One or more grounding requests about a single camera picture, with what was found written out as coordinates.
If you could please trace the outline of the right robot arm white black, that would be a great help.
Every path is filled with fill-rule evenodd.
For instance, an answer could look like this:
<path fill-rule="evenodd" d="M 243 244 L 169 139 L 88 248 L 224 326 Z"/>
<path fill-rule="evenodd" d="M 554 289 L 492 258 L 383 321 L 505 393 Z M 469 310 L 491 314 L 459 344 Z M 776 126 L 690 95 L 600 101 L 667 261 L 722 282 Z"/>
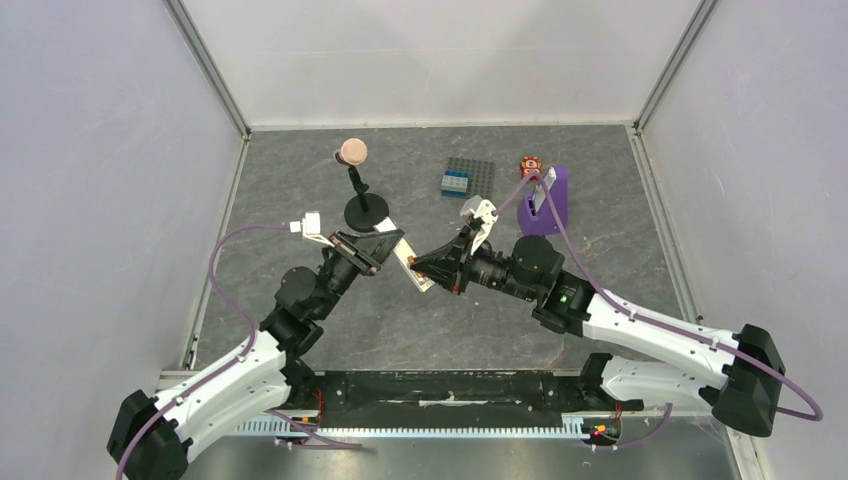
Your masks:
<path fill-rule="evenodd" d="M 472 244 L 472 230 L 464 227 L 444 246 L 411 257 L 410 268 L 455 295 L 475 283 L 530 302 L 533 318 L 554 333 L 648 356 L 637 363 L 591 355 L 577 382 L 585 405 L 671 403 L 707 409 L 751 436 L 772 434 L 782 384 L 757 365 L 779 374 L 786 368 L 767 330 L 752 324 L 738 332 L 713 329 L 640 309 L 564 270 L 564 256 L 543 236 L 520 238 L 510 255 Z"/>

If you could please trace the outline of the white remote control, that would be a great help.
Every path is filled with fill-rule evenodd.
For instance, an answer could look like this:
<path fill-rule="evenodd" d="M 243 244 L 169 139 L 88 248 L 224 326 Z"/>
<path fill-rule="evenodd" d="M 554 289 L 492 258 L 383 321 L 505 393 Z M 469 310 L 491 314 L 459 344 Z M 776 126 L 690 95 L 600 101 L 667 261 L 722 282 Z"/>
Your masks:
<path fill-rule="evenodd" d="M 398 230 L 398 227 L 391 220 L 390 217 L 386 217 L 375 226 L 375 230 L 380 233 L 385 233 L 393 230 Z M 406 276 L 420 292 L 426 292 L 434 285 L 434 282 L 432 280 L 426 278 L 420 273 L 413 271 L 410 268 L 411 262 L 416 257 L 416 253 L 412 249 L 409 242 L 406 240 L 405 236 L 403 236 L 395 245 L 393 253 Z"/>

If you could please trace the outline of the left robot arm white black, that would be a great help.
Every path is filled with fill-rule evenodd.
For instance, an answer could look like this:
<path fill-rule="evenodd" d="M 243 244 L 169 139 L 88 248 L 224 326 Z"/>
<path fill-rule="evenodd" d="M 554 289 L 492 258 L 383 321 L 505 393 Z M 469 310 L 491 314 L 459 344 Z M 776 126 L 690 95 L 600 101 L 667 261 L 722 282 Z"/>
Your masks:
<path fill-rule="evenodd" d="M 400 229 L 321 239 L 323 262 L 283 275 L 275 305 L 227 355 L 181 384 L 122 402 L 107 451 L 118 479 L 179 479 L 190 463 L 254 416 L 313 398 L 314 373 L 301 358 L 326 319 L 360 276 L 373 276 L 403 239 Z"/>

